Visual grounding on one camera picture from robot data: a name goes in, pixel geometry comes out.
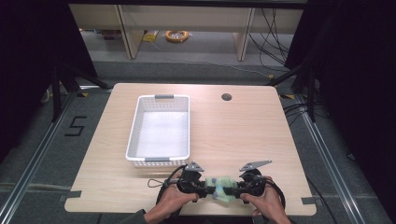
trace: yellow object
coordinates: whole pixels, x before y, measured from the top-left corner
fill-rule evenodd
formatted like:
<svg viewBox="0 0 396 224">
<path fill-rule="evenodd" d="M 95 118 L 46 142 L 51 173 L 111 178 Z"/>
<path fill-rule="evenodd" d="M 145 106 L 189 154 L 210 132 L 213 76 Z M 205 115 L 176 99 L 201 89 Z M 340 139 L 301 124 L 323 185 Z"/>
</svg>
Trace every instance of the yellow object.
<svg viewBox="0 0 396 224">
<path fill-rule="evenodd" d="M 174 43 L 181 43 L 189 37 L 187 31 L 167 31 L 165 34 L 166 40 Z"/>
<path fill-rule="evenodd" d="M 147 31 L 142 38 L 142 41 L 146 42 L 154 42 L 157 38 L 157 34 L 159 31 Z"/>
</svg>

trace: white plastic basket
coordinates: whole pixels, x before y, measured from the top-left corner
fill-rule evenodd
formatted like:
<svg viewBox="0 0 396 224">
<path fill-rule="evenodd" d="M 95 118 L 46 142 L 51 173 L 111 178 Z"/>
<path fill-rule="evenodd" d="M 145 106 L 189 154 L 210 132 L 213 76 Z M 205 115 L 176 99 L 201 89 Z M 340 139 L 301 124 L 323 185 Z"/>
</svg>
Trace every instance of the white plastic basket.
<svg viewBox="0 0 396 224">
<path fill-rule="evenodd" d="M 135 166 L 179 166 L 190 156 L 190 97 L 142 95 L 126 159 Z"/>
</svg>

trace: green object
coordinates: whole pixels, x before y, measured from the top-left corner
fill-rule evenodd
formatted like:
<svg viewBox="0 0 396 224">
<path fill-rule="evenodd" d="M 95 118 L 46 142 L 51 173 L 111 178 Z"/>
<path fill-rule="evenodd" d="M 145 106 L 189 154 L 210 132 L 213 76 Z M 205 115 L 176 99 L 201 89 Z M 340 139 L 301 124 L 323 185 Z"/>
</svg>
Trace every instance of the green object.
<svg viewBox="0 0 396 224">
<path fill-rule="evenodd" d="M 237 188 L 236 181 L 231 179 L 228 176 L 221 177 L 208 177 L 206 179 L 207 187 L 216 187 L 215 192 L 213 193 L 214 200 L 220 200 L 225 203 L 229 203 L 235 199 L 233 195 L 226 195 L 223 188 Z"/>
</svg>

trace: wire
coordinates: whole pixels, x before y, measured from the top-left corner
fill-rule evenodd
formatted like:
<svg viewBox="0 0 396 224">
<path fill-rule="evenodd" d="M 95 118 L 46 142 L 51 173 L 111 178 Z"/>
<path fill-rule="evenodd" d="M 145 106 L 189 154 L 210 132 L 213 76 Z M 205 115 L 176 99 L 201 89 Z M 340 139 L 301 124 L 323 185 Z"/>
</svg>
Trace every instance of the wire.
<svg viewBox="0 0 396 224">
<path fill-rule="evenodd" d="M 0 183 L 0 189 L 13 189 L 14 183 Z M 49 185 L 49 184 L 29 184 L 29 190 L 48 190 L 48 191 L 70 191 L 70 186 Z"/>
<path fill-rule="evenodd" d="M 154 46 L 154 47 L 155 47 L 156 49 L 158 49 L 159 51 L 165 53 L 165 51 L 163 51 L 162 49 L 160 49 L 160 47 L 156 46 L 154 43 L 150 42 L 150 44 L 152 44 L 152 46 Z M 238 71 L 241 71 L 241 72 L 256 73 L 256 74 L 259 74 L 259 75 L 262 75 L 262 76 L 264 76 L 264 77 L 268 77 L 268 78 L 269 78 L 268 75 L 265 75 L 265 74 L 263 74 L 263 73 L 261 73 L 261 72 L 253 71 L 253 70 L 247 70 L 247 69 L 242 69 L 242 68 L 237 68 L 237 67 L 234 67 L 234 66 L 228 65 L 228 64 L 218 64 L 218 63 L 210 63 L 210 62 L 194 62 L 194 61 L 189 61 L 189 60 L 185 60 L 185 59 L 171 58 L 171 57 L 168 57 L 168 56 L 166 56 L 166 55 L 164 55 L 164 56 L 165 56 L 166 58 L 168 58 L 168 59 L 173 60 L 173 61 L 187 62 L 187 63 L 201 63 L 201 64 L 207 64 L 207 63 L 208 63 L 208 64 L 214 64 L 214 65 L 221 66 L 221 67 L 230 67 L 230 68 L 232 68 L 232 69 L 235 69 L 235 70 L 238 70 Z"/>
<path fill-rule="evenodd" d="M 268 28 L 269 30 L 272 30 L 272 26 L 274 24 L 274 22 L 270 25 L 269 22 L 267 21 L 268 24 Z M 249 34 L 250 38 L 253 40 L 253 43 L 255 43 L 255 45 L 262 51 L 264 51 L 264 53 L 268 54 L 268 56 L 270 56 L 271 58 L 273 58 L 274 60 L 278 61 L 279 63 L 284 63 L 282 60 L 278 59 L 274 54 L 272 54 L 271 52 L 269 52 L 268 50 L 266 50 L 264 48 L 265 43 L 268 43 L 269 45 L 271 45 L 272 47 L 274 47 L 275 49 L 277 49 L 277 47 L 275 47 L 274 45 L 272 45 L 270 42 L 268 42 L 268 37 L 270 35 L 270 33 L 267 34 L 267 37 L 264 37 L 262 35 L 262 33 L 260 33 L 260 35 L 262 36 L 262 38 L 264 39 L 264 42 L 262 43 L 262 46 L 259 46 L 259 44 L 253 39 L 253 37 L 251 36 L 251 34 Z"/>
<path fill-rule="evenodd" d="M 99 214 L 98 219 L 96 220 L 96 224 L 99 224 L 102 221 L 102 213 Z"/>
<path fill-rule="evenodd" d="M 265 44 L 265 40 L 264 43 L 260 46 L 259 43 L 257 43 L 257 41 L 253 38 L 253 36 L 251 34 L 249 34 L 250 39 L 253 41 L 253 44 L 256 45 L 256 47 L 261 51 L 264 52 L 265 54 L 267 54 L 269 57 L 271 57 L 272 59 L 274 59 L 275 61 L 277 61 L 278 63 L 284 64 L 285 62 L 283 62 L 282 60 L 278 59 L 273 53 L 271 53 L 270 51 L 266 50 L 263 46 Z"/>
<path fill-rule="evenodd" d="M 273 20 L 272 20 L 272 23 L 270 24 L 270 22 L 267 20 L 267 17 L 265 16 L 265 13 L 264 13 L 264 10 L 263 10 L 263 8 L 262 8 L 262 15 L 264 16 L 264 19 L 265 19 L 265 22 L 267 23 L 267 25 L 268 25 L 268 34 L 267 34 L 267 37 L 264 37 L 262 34 L 262 38 L 264 39 L 264 43 L 263 43 L 263 45 L 262 46 L 264 46 L 264 44 L 265 43 L 268 43 L 268 44 L 270 44 L 272 47 L 274 47 L 275 49 L 278 49 L 279 50 L 279 52 L 280 52 L 280 55 L 282 56 L 282 58 L 283 58 L 283 61 L 282 60 L 280 60 L 280 61 L 282 61 L 282 64 L 285 64 L 285 61 L 286 61 L 286 58 L 287 58 L 287 56 L 285 55 L 285 51 L 283 50 L 283 49 L 285 49 L 286 51 L 289 51 L 289 49 L 288 48 L 286 48 L 285 46 L 283 46 L 280 42 L 279 42 L 279 38 L 278 38 L 278 36 L 277 36 L 277 29 L 276 29 L 276 9 L 275 8 L 273 8 Z M 275 42 L 277 43 L 277 45 L 278 45 L 278 47 L 275 47 L 274 45 L 272 45 L 271 43 L 269 43 L 268 42 L 268 37 L 269 37 L 269 35 L 272 35 L 272 37 L 274 38 L 274 40 L 275 40 Z"/>
<path fill-rule="evenodd" d="M 278 69 L 274 69 L 274 68 L 270 68 L 270 67 L 265 66 L 265 65 L 262 63 L 262 50 L 260 50 L 259 59 L 260 59 L 260 63 L 262 64 L 262 66 L 263 66 L 264 68 L 266 68 L 266 69 L 274 70 L 274 71 L 277 71 L 277 72 L 288 72 L 288 71 L 285 71 L 285 70 L 278 70 Z"/>
<path fill-rule="evenodd" d="M 286 115 L 286 114 L 288 114 L 291 110 L 300 108 L 301 106 L 306 106 L 306 104 L 288 105 L 288 106 L 285 106 L 285 107 L 283 108 L 283 110 L 288 109 L 287 111 L 285 111 L 285 115 Z"/>
<path fill-rule="evenodd" d="M 163 192 L 168 188 L 169 182 L 171 181 L 172 176 L 174 176 L 177 173 L 177 171 L 186 168 L 186 166 L 187 165 L 181 165 L 181 166 L 177 167 L 176 170 L 174 172 L 172 172 L 172 174 L 169 175 L 169 177 L 165 180 L 165 182 L 161 186 L 161 189 L 160 189 L 160 192 L 158 193 L 157 201 L 155 204 L 157 204 L 160 201 L 161 197 L 163 196 Z"/>
<path fill-rule="evenodd" d="M 314 188 L 314 190 L 317 192 L 320 199 L 323 201 L 323 204 L 326 206 L 327 211 L 329 211 L 329 214 L 332 217 L 332 221 L 334 223 L 338 223 L 337 220 L 335 219 L 334 214 L 332 213 L 332 209 L 330 209 L 330 206 L 326 203 L 326 200 L 324 200 L 324 198 L 323 198 L 322 194 L 320 193 L 320 191 L 318 190 L 318 188 L 314 185 L 314 183 L 311 181 L 311 179 L 309 179 L 309 177 L 307 175 L 305 177 L 306 177 L 306 180 L 308 180 L 308 183 L 312 186 L 312 188 Z"/>
<path fill-rule="evenodd" d="M 150 185 L 150 182 L 151 181 L 155 181 L 155 182 L 157 182 L 157 183 L 160 183 L 159 185 Z M 156 179 L 149 179 L 148 180 L 148 187 L 149 188 L 158 188 L 158 187 L 160 187 L 161 185 L 163 184 L 163 182 L 161 182 L 161 181 L 159 181 L 159 180 L 156 180 Z"/>
<path fill-rule="evenodd" d="M 303 113 L 305 113 L 305 112 L 307 112 L 307 111 L 308 111 L 308 110 L 305 110 L 305 111 L 298 111 L 298 112 L 295 112 L 295 113 L 293 113 L 293 114 L 288 115 L 287 117 L 289 117 L 289 116 L 291 116 L 291 115 L 294 115 L 294 114 L 299 114 L 299 115 L 297 115 L 297 116 L 294 118 L 294 120 L 291 121 L 291 123 L 289 123 L 289 127 L 291 126 L 291 124 L 294 123 L 294 121 L 297 120 L 297 118 L 299 118 Z"/>
</svg>

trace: sleeve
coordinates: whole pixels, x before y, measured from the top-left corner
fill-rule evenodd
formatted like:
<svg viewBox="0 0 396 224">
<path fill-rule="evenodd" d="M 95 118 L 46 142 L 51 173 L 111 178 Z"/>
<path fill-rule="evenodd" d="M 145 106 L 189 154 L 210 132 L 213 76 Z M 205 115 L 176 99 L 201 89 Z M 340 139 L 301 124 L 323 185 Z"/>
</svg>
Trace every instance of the sleeve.
<svg viewBox="0 0 396 224">
<path fill-rule="evenodd" d="M 139 210 L 133 215 L 125 218 L 120 224 L 148 224 L 145 220 L 144 215 L 146 214 L 145 210 Z"/>
</svg>

